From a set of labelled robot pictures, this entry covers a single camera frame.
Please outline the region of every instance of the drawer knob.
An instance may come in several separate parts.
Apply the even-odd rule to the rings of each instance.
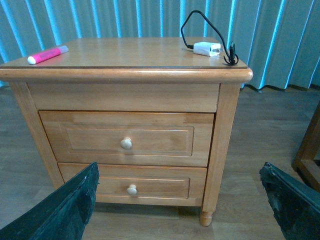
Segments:
[[[136,195],[137,194],[137,187],[134,184],[130,184],[130,186],[128,187],[128,189],[126,191],[130,195]]]
[[[129,150],[132,148],[132,142],[129,137],[125,137],[121,140],[120,145],[123,149]]]

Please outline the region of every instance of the wooden nightstand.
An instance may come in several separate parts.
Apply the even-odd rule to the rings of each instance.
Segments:
[[[208,38],[188,41],[212,42]],[[97,201],[215,211],[240,84],[253,73],[181,38],[82,38],[0,66],[55,188],[92,162]]]

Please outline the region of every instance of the wooden chair leg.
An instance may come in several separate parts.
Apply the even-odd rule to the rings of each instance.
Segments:
[[[314,162],[320,148],[320,101],[306,130],[300,148],[292,163],[306,181],[320,192],[320,168]]]

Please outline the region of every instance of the drawer front panel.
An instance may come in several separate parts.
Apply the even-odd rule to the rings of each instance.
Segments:
[[[28,87],[38,110],[215,113],[219,95],[218,84],[29,83]]]
[[[64,181],[68,181],[87,164],[59,163]],[[151,167],[99,164],[97,202],[201,206],[206,168]],[[128,188],[136,186],[136,194]]]
[[[213,114],[40,111],[58,162],[206,167]],[[131,146],[122,145],[128,139]]]

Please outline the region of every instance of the turned wooden leg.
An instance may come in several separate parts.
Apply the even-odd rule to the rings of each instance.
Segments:
[[[204,227],[208,227],[212,221],[213,211],[201,211],[200,214],[200,224]]]

